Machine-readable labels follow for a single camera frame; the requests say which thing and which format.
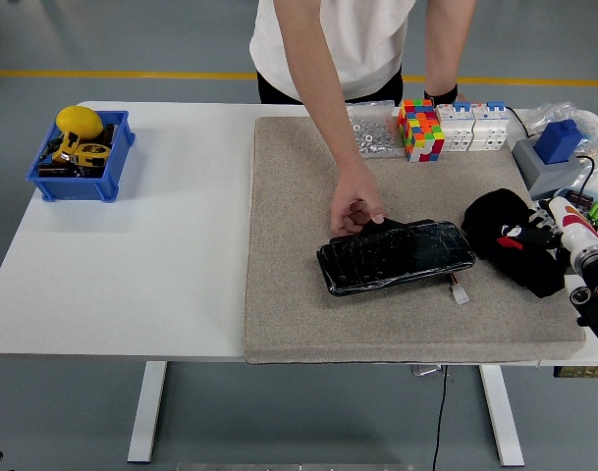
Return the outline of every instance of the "gray floor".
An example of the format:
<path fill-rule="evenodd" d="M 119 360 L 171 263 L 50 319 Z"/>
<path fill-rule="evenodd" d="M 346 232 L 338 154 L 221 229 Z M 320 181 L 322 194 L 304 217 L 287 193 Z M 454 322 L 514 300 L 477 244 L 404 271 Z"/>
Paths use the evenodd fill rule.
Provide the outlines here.
<path fill-rule="evenodd" d="M 256 2 L 0 1 L 0 70 L 253 72 Z M 423 4 L 404 74 L 423 74 Z M 598 0 L 480 2 L 467 77 L 598 80 Z M 515 108 L 598 87 L 464 85 Z M 422 93 L 407 85 L 406 97 Z M 85 100 L 256 103 L 251 80 L 0 77 L 0 264 L 33 193 L 24 175 L 44 130 Z M 598 380 L 505 368 L 526 469 L 598 470 Z M 143 364 L 0 358 L 0 469 L 119 470 Z M 402 365 L 170 365 L 153 470 L 193 462 L 381 462 L 431 469 L 440 378 Z M 451 369 L 438 469 L 499 469 L 475 367 Z"/>

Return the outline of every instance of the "hand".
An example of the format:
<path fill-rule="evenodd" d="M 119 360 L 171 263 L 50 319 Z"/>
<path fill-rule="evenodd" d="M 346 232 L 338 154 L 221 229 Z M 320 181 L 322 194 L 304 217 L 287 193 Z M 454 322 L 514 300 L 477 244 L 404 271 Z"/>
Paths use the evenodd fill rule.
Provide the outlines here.
<path fill-rule="evenodd" d="M 339 169 L 338 183 L 331 201 L 331 234 L 357 234 L 371 219 L 381 224 L 386 216 L 377 181 L 365 162 L 358 159 Z"/>

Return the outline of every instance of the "yellow ball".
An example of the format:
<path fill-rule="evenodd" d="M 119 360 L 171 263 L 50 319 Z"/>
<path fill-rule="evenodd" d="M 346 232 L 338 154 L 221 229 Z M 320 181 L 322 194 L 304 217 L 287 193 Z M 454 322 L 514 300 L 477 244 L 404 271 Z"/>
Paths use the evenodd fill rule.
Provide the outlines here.
<path fill-rule="evenodd" d="M 81 139 L 94 139 L 102 132 L 98 114 L 84 106 L 68 106 L 56 116 L 56 126 L 62 132 L 71 131 Z"/>

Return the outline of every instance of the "person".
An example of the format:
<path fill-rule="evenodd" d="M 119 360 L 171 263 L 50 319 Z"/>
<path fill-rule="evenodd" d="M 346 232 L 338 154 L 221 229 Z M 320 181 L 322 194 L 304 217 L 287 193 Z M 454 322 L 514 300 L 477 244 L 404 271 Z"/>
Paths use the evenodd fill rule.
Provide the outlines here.
<path fill-rule="evenodd" d="M 336 162 L 333 236 L 387 216 L 345 101 L 403 97 L 401 61 L 415 0 L 259 0 L 250 54 L 262 103 L 307 109 Z M 425 96 L 453 102 L 476 0 L 427 0 Z"/>

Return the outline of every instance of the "black cable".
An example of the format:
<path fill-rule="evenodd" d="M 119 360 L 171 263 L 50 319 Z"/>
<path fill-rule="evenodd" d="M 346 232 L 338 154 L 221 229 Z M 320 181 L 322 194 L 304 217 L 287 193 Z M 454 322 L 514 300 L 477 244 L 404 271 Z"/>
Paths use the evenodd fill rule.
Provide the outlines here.
<path fill-rule="evenodd" d="M 443 421 L 443 409 L 445 408 L 445 395 L 447 393 L 447 369 L 449 365 L 445 365 L 443 372 L 443 400 L 440 402 L 440 412 L 438 413 L 438 430 L 436 432 L 436 450 L 434 451 L 434 463 L 432 464 L 432 471 L 436 471 L 436 459 L 438 458 L 438 448 L 440 446 L 440 424 Z"/>
<path fill-rule="evenodd" d="M 534 134 L 530 134 L 527 131 L 527 128 L 525 127 L 525 124 L 523 123 L 523 121 L 521 120 L 521 118 L 518 116 L 518 114 L 516 113 L 516 111 L 514 109 L 512 109 L 510 106 L 506 107 L 507 109 L 511 110 L 513 112 L 513 114 L 515 115 L 515 118 L 517 121 L 519 121 L 519 123 L 521 124 L 521 127 L 523 128 L 523 131 L 525 132 L 525 137 L 526 138 L 531 138 L 534 136 Z"/>
<path fill-rule="evenodd" d="M 589 161 L 591 161 L 591 171 L 589 172 L 589 175 L 586 176 L 586 179 L 584 179 L 584 182 L 582 182 L 582 187 L 580 188 L 580 192 L 577 194 L 577 200 L 579 202 L 579 201 L 582 201 L 582 193 L 584 192 L 584 187 L 586 186 L 587 182 L 593 175 L 593 171 L 595 170 L 595 161 L 591 157 L 588 157 L 586 155 L 580 155 L 577 158 L 578 159 L 588 159 Z"/>

